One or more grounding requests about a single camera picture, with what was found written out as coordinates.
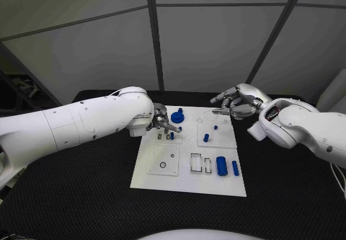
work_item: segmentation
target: robotic hand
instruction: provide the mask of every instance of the robotic hand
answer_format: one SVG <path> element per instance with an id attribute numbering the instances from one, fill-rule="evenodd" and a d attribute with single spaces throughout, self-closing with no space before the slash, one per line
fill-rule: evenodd
<path id="1" fill-rule="evenodd" d="M 17 172 L 43 156 L 117 133 L 144 136 L 151 128 L 180 132 L 167 109 L 140 87 L 118 96 L 92 98 L 49 110 L 0 118 L 0 189 Z"/>
<path id="2" fill-rule="evenodd" d="M 258 141 L 268 137 L 287 149 L 301 143 L 320 159 L 346 168 L 345 114 L 319 112 L 300 100 L 272 100 L 245 83 L 223 91 L 210 103 L 218 101 L 222 105 L 213 114 L 229 115 L 236 120 L 258 114 L 258 121 L 247 130 Z"/>

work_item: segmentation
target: white board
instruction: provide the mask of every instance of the white board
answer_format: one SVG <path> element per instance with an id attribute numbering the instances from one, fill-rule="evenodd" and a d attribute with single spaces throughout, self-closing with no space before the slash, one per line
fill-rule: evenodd
<path id="1" fill-rule="evenodd" d="M 179 108 L 183 109 L 183 122 L 177 124 L 172 123 L 176 127 L 182 127 L 182 132 L 174 132 L 174 139 L 167 140 L 163 130 L 153 128 L 146 136 L 141 137 L 130 187 L 136 189 L 247 197 L 234 126 L 229 116 L 212 115 L 210 111 L 213 108 L 210 107 L 166 107 L 169 118 L 170 114 L 177 112 Z M 203 141 L 205 130 L 209 128 L 210 146 L 208 142 L 205 142 L 206 146 L 199 146 L 199 138 Z M 216 147 L 215 143 L 219 143 L 219 141 L 223 143 L 221 147 Z M 159 158 L 154 155 L 156 151 L 153 151 L 153 147 L 159 149 L 157 151 L 161 154 Z M 192 173 L 192 154 L 200 154 L 202 157 L 200 174 Z M 218 175 L 216 157 L 219 156 L 223 156 L 226 160 L 226 176 Z M 206 173 L 206 158 L 210 159 L 210 173 Z M 169 163 L 170 160 L 177 160 L 177 164 L 176 162 L 170 162 L 169 166 L 172 169 L 177 167 L 177 173 L 167 166 L 164 168 L 160 167 L 161 162 L 167 161 Z M 239 176 L 235 176 L 232 161 L 236 161 Z M 148 173 L 148 169 L 156 169 L 156 173 L 153 174 L 151 171 Z"/>

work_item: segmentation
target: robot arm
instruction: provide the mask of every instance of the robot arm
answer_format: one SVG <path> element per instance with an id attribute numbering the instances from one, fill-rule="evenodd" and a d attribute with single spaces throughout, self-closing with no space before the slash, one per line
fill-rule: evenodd
<path id="1" fill-rule="evenodd" d="M 151 128 L 180 132 L 167 109 L 140 87 L 118 96 L 92 98 L 49 110 L 0 118 L 0 189 L 17 172 L 43 156 L 117 133 L 144 136 Z"/>
<path id="2" fill-rule="evenodd" d="M 319 110 L 300 100 L 272 100 L 254 86 L 241 83 L 212 100 L 222 100 L 213 114 L 231 115 L 236 120 L 258 114 L 258 121 L 248 128 L 261 141 L 268 137 L 277 145 L 291 149 L 304 144 L 314 155 L 346 168 L 346 115 Z"/>

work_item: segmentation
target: black tablecloth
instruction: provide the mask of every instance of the black tablecloth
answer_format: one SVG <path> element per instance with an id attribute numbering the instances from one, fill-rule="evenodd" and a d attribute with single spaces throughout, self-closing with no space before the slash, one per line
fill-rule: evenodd
<path id="1" fill-rule="evenodd" d="M 110 93 L 82 91 L 75 101 Z M 177 106 L 215 107 L 215 95 L 148 91 L 153 102 Z M 270 240 L 346 239 L 329 163 L 301 144 L 288 150 L 258 142 L 247 132 L 255 120 L 232 120 L 247 197 L 131 189 L 141 138 L 123 130 L 29 165 L 0 205 L 0 229 L 42 240 L 133 240 L 183 228 Z"/>

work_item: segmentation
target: small hole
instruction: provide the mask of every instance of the small hole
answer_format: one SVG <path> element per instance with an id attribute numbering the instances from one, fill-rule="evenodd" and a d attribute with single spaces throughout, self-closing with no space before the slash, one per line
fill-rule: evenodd
<path id="1" fill-rule="evenodd" d="M 332 151 L 333 151 L 333 147 L 329 146 L 329 147 L 326 148 L 326 152 L 330 153 Z"/>

